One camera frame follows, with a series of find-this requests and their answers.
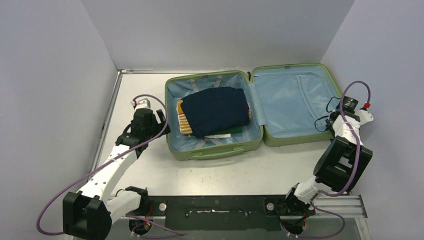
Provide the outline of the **navy blue cloth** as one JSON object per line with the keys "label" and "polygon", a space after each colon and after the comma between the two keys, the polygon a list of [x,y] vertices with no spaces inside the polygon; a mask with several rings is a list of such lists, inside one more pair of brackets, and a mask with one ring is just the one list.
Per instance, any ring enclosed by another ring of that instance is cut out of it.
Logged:
{"label": "navy blue cloth", "polygon": [[251,120],[250,106],[242,88],[207,88],[183,97],[180,107],[198,139],[247,125]]}

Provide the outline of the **green suitcase with blue lining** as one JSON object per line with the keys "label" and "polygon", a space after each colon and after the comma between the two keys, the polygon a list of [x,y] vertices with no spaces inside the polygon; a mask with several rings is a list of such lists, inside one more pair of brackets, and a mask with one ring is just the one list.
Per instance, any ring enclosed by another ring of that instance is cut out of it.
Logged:
{"label": "green suitcase with blue lining", "polygon": [[[196,92],[217,87],[242,89],[252,119],[240,133],[223,138],[196,138],[181,132],[177,103]],[[176,160],[208,160],[269,147],[325,141],[331,138],[323,117],[341,95],[328,69],[320,63],[228,70],[177,76],[165,83],[165,105],[171,132],[167,146]]]}

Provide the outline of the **white shirt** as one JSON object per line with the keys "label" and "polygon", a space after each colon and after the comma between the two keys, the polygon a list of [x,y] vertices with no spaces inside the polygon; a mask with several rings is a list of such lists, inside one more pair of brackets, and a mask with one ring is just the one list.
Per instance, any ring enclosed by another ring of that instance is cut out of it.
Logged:
{"label": "white shirt", "polygon": [[206,139],[226,139],[226,138],[230,138],[230,137],[231,137],[230,133],[225,133],[225,134],[207,135],[204,138],[206,138]]}

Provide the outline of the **dark green cloth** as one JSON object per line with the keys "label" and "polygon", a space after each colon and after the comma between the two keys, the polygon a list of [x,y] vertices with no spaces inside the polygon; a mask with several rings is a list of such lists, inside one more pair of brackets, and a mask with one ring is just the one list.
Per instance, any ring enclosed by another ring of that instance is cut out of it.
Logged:
{"label": "dark green cloth", "polygon": [[244,127],[242,125],[240,125],[240,126],[233,126],[233,127],[228,128],[228,129],[225,129],[225,130],[222,130],[222,131],[218,131],[218,132],[215,132],[215,133],[210,134],[210,135],[231,134],[231,136],[232,136],[233,134],[240,134],[240,133],[242,133],[243,132],[243,128]]}

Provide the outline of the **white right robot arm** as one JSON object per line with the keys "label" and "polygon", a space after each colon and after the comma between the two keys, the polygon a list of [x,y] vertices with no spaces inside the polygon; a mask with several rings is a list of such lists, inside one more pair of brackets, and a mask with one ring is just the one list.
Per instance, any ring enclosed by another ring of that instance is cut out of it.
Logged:
{"label": "white right robot arm", "polygon": [[314,167],[312,177],[296,184],[283,199],[284,210],[295,214],[312,198],[325,193],[348,192],[356,185],[374,153],[361,141],[359,130],[373,121],[366,104],[355,110],[358,100],[345,96],[324,116],[325,129],[332,134],[330,145]]}

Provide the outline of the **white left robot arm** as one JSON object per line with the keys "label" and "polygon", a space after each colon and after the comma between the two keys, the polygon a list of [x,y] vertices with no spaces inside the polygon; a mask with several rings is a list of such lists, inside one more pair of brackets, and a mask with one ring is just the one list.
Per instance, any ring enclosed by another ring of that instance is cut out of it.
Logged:
{"label": "white left robot arm", "polygon": [[108,160],[77,192],[68,192],[63,198],[63,232],[83,240],[104,240],[112,224],[121,217],[130,212],[149,213],[152,208],[146,189],[129,186],[113,199],[109,197],[149,141],[170,131],[162,110],[135,109],[133,119],[117,137]]}

